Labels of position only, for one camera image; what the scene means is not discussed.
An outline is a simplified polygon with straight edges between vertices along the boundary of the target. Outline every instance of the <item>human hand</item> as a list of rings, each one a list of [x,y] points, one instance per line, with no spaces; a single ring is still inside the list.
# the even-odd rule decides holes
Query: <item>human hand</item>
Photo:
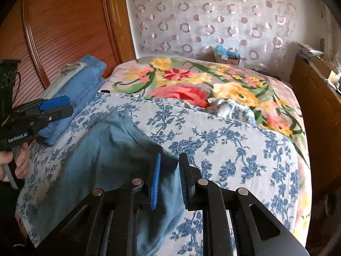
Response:
[[[18,179],[22,179],[26,176],[28,171],[28,144],[23,143],[20,147],[20,154],[15,162],[17,167],[15,169],[15,175]],[[0,181],[8,182],[9,179],[2,167],[3,164],[9,164],[13,159],[13,152],[0,152]]]

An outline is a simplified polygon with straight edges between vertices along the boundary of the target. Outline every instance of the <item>red flower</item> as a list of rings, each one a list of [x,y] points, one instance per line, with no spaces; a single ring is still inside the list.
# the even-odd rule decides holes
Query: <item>red flower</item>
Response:
[[[164,78],[169,81],[180,81],[182,78],[189,78],[189,70],[179,70],[172,68],[171,70],[165,71]]]
[[[150,93],[155,98],[175,98],[185,100],[192,105],[207,108],[210,106],[207,101],[207,94],[192,86],[166,86],[153,90]]]

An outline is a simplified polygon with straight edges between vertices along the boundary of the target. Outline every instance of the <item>wooden headboard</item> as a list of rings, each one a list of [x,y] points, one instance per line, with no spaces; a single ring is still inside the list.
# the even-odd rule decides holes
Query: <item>wooden headboard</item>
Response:
[[[0,59],[22,61],[14,105],[38,97],[86,54],[107,64],[103,77],[134,59],[125,0],[18,0],[0,27]]]

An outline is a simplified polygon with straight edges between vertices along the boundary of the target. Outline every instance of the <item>wooden trim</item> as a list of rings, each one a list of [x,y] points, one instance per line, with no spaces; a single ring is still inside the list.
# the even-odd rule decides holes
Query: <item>wooden trim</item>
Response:
[[[119,54],[117,52],[115,38],[114,38],[114,31],[113,31],[113,28],[112,28],[111,22],[110,22],[107,0],[102,0],[102,4],[103,4],[105,22],[107,25],[108,34],[109,34],[109,38],[110,38],[111,48],[113,50],[113,55],[114,55],[114,58],[115,58],[115,61],[117,62],[117,64],[120,64],[120,63],[122,63],[122,59],[119,57]]]
[[[136,59],[126,0],[106,0],[111,29],[121,62]]]
[[[37,48],[35,46],[35,40],[33,38],[31,24],[30,24],[29,3],[27,2],[27,0],[22,0],[22,13],[23,13],[23,26],[24,26],[24,32],[25,32],[25,38],[26,38],[28,50],[31,54],[38,76],[41,79],[44,88],[47,89],[51,83],[46,75],[42,62],[39,58]]]

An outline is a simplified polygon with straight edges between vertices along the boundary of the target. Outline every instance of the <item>bed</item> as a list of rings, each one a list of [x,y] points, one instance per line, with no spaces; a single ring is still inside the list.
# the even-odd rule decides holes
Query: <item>bed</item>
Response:
[[[117,66],[102,90],[111,94],[98,93],[54,146],[30,146],[30,170],[18,210],[35,245],[40,238],[30,217],[75,145],[107,113],[123,110],[165,149],[175,155],[186,152],[203,177],[224,188],[248,188],[305,245],[311,208],[309,158],[303,119],[289,87],[234,66],[144,58]],[[231,99],[237,105],[226,113],[220,105],[212,109],[207,99]],[[202,255],[200,212],[184,214],[160,251],[166,252]]]

